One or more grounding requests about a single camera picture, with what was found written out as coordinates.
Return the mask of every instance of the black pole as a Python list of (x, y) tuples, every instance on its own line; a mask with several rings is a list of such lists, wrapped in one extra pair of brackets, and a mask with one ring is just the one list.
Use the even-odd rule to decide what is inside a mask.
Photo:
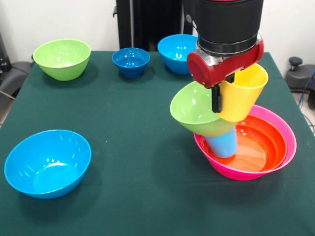
[(116, 0), (119, 47), (131, 47), (130, 1)]

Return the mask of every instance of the white wall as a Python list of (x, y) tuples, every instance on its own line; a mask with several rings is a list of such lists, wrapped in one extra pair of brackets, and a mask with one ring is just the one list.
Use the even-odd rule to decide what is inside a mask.
[(115, 0), (0, 0), (0, 31), (12, 62), (31, 60), (42, 43), (87, 42), (92, 50), (119, 49)]
[[(119, 48), (115, 0), (0, 0), (0, 31), (14, 62), (40, 44), (77, 38), (93, 50)], [(290, 56), (315, 63), (315, 0), (265, 0), (260, 33), (280, 71)]]

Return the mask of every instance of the dark green tablecloth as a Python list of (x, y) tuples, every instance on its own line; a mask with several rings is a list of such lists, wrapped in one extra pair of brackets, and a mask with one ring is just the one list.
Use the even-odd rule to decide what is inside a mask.
[(81, 185), (55, 200), (24, 196), (0, 175), (1, 236), (315, 235), (315, 139), (269, 54), (257, 104), (290, 124), (298, 151), (283, 170), (249, 182), (218, 174), (171, 117), (190, 76), (151, 53), (145, 74), (125, 79), (111, 55), (93, 52), (81, 78), (66, 83), (34, 66), (0, 129), (0, 168), (17, 143), (47, 129), (85, 136), (92, 162)]

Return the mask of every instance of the black cable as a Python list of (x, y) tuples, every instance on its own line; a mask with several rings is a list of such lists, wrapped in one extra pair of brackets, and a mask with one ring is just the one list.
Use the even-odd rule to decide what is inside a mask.
[(25, 73), (25, 74), (29, 74), (28, 72), (26, 72), (26, 71), (24, 71), (24, 70), (21, 70), (20, 68), (18, 68), (18, 67), (15, 67), (15, 66), (12, 66), (12, 68), (14, 68), (14, 69), (17, 69), (17, 70), (19, 70), (19, 71), (21, 71), (21, 72), (23, 72), (23, 73)]
[(304, 94), (306, 92), (306, 89), (308, 88), (308, 86), (312, 83), (313, 79), (315, 77), (315, 71), (313, 72), (313, 75), (310, 77), (309, 81), (307, 82), (307, 84), (305, 85), (304, 89), (303, 89), (303, 92), (302, 92), (302, 96), (299, 100), (299, 108), (301, 109), (302, 106), (303, 106), (303, 102), (304, 102)]
[(315, 125), (311, 122), (310, 118), (303, 114), (303, 116), (307, 119), (309, 127), (312, 127), (313, 134), (315, 134)]

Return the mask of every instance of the robotic arm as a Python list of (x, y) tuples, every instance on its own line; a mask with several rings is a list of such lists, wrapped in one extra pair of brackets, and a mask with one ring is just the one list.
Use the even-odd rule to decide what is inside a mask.
[(212, 89), (212, 110), (222, 110), (219, 83), (232, 83), (234, 73), (261, 59), (263, 0), (190, 0), (184, 3), (187, 20), (198, 32), (197, 49), (187, 62), (193, 78)]

